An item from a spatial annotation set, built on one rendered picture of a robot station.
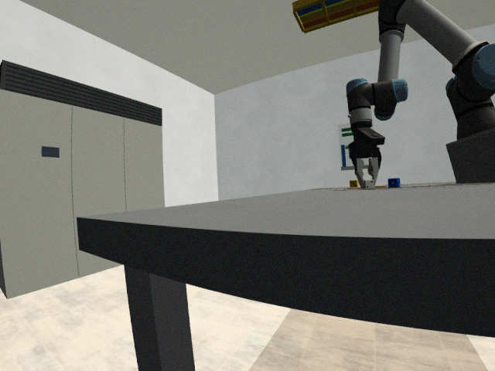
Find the white die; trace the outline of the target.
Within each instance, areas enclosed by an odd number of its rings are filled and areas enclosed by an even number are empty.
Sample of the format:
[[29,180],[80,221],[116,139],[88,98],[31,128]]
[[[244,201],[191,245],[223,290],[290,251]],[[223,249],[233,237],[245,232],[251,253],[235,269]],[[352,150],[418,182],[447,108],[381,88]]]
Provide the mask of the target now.
[[373,189],[373,188],[374,188],[373,179],[364,180],[364,189]]

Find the blue die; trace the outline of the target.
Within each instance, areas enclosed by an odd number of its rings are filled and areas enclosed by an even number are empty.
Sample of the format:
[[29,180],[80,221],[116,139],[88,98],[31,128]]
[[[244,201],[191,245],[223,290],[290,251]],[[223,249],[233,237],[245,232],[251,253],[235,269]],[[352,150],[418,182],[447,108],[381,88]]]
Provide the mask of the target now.
[[388,188],[398,188],[400,187],[400,179],[388,179]]

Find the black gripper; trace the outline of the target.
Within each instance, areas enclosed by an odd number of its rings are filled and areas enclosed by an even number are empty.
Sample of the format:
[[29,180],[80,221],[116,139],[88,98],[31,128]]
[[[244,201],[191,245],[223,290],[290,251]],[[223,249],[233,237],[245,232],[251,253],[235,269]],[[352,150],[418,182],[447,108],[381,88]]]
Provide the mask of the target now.
[[377,175],[381,167],[380,148],[378,148],[376,145],[369,145],[364,140],[356,136],[357,128],[370,128],[372,127],[372,121],[358,121],[352,123],[350,127],[353,132],[354,141],[348,144],[349,156],[355,167],[355,175],[357,176],[360,187],[362,189],[364,188],[364,179],[363,179],[364,161],[362,160],[362,158],[369,158],[368,174],[372,176],[375,186],[375,183],[377,181]]

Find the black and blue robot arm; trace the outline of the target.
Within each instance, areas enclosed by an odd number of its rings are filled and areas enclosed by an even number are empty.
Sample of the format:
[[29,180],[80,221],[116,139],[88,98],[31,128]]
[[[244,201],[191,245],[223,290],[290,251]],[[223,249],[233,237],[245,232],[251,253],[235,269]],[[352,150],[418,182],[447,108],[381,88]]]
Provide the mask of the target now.
[[350,124],[372,121],[372,105],[378,120],[389,120],[396,102],[407,100],[407,82],[398,79],[406,23],[452,64],[455,76],[445,90],[457,120],[457,140],[495,128],[490,98],[495,94],[495,43],[477,42],[425,0],[379,0],[378,79],[347,83]]

